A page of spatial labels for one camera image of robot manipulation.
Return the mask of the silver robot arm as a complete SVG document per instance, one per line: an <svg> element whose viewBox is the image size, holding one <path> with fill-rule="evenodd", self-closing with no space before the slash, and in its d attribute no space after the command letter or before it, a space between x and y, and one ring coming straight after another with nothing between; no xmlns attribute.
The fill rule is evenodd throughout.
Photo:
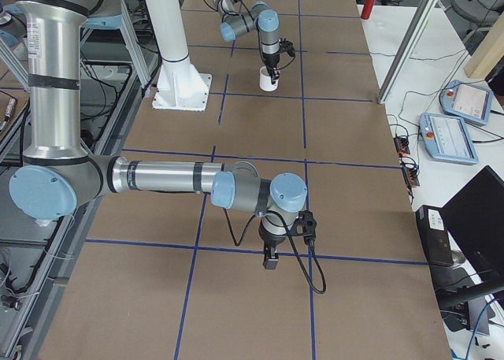
<svg viewBox="0 0 504 360"><path fill-rule="evenodd" d="M222 19L225 41L256 30L260 55L261 89L276 88L280 54L291 57L290 42L280 39L277 12L256 2L238 12L241 0L212 0ZM203 111L211 84L191 63L179 0L145 0L162 59L154 96L155 109ZM313 251L315 221L302 211L307 187L293 173L262 179L248 162L234 165L205 162L128 161L121 156L89 154L80 142L80 28L88 19L109 19L119 13L122 0L16 0L27 19L28 87L31 107L31 145L23 166L11 176L9 193L16 206L30 217L56 220L73 213L98 196L123 191L198 193L226 210L252 212L248 225L261 218L266 269L275 269L277 246L288 239L303 266L293 241L304 237Z"/></svg>
<svg viewBox="0 0 504 360"><path fill-rule="evenodd" d="M213 7L221 17L220 33L224 41L233 42L246 33L256 31L264 66L260 69L260 88L274 91L280 70L280 21L277 12L262 2L255 2L243 13L235 5L243 0L213 0Z"/></svg>

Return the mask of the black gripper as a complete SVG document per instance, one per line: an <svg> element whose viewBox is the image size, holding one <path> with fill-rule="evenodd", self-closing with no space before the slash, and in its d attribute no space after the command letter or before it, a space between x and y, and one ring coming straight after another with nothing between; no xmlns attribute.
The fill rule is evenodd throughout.
<svg viewBox="0 0 504 360"><path fill-rule="evenodd" d="M275 251L277 246L285 240L285 237L272 234L264 225L259 225L258 233L264 243L263 267L266 270L275 270L280 260Z"/></svg>
<svg viewBox="0 0 504 360"><path fill-rule="evenodd" d="M278 63L280 62L280 55L278 53L263 53L262 60L269 74L270 80L272 80L273 83L276 83L280 78L280 71L277 69Z"/></svg>

